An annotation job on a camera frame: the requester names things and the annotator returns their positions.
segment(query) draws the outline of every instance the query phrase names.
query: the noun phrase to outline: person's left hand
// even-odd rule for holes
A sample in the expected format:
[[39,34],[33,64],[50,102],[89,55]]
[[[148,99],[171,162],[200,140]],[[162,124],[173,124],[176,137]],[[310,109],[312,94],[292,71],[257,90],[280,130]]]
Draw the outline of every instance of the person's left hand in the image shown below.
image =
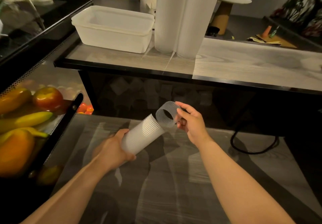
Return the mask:
[[106,172],[118,168],[125,161],[136,159],[134,154],[125,152],[121,148],[122,138],[129,129],[119,130],[115,136],[104,140],[97,148],[94,149],[92,161],[98,163],[99,167]]

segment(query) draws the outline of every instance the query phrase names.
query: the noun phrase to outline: person's right arm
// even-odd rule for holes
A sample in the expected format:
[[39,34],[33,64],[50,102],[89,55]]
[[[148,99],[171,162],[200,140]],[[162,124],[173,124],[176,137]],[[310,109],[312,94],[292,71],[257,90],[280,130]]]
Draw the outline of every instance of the person's right arm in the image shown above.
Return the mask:
[[182,119],[177,126],[187,132],[200,151],[217,197],[232,224],[294,224],[286,211],[209,136],[201,114],[175,102]]

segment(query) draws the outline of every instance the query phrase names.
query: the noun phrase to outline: forearm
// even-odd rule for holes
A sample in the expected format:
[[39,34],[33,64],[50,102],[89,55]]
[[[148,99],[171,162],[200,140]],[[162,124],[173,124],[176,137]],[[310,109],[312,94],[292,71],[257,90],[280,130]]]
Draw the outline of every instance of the forearm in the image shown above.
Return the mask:
[[103,175],[104,172],[92,161],[22,224],[77,224]]
[[232,224],[291,223],[285,210],[215,142],[200,154],[218,199]]

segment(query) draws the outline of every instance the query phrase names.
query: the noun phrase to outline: orange cone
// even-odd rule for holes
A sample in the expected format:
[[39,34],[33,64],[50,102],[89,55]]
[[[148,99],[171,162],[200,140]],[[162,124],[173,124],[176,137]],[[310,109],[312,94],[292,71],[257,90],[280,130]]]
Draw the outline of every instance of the orange cone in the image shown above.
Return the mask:
[[266,38],[266,37],[268,37],[268,34],[270,33],[270,31],[271,31],[271,26],[269,25],[267,28],[266,28],[266,30],[263,32],[263,34],[261,35],[261,37],[262,38]]

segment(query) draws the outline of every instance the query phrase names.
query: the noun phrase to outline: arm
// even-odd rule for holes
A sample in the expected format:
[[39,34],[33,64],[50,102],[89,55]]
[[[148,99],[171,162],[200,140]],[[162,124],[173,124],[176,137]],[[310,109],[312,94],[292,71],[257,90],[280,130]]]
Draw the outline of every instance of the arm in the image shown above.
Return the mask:
[[232,224],[295,224],[285,210],[209,136],[203,118],[193,107],[176,102],[182,119],[177,126],[187,132],[200,151],[211,184]]
[[22,224],[77,224],[101,178],[124,161],[135,160],[135,155],[121,149],[126,132],[128,129],[121,129],[114,137],[103,141],[94,150],[93,160]]

